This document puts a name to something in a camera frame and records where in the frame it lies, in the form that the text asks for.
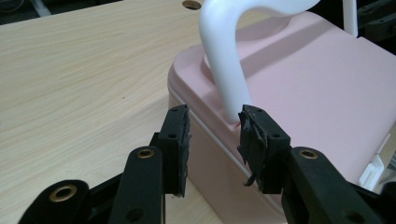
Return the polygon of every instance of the white plastic handle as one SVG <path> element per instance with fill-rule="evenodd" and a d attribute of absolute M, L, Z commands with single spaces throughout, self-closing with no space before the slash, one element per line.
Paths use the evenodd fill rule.
<path fill-rule="evenodd" d="M 318 0 L 205 0 L 200 15 L 200 34 L 213 78 L 219 88 L 227 119 L 238 122 L 242 105 L 251 105 L 235 43 L 239 18 L 259 9 L 274 17 L 306 11 Z"/>

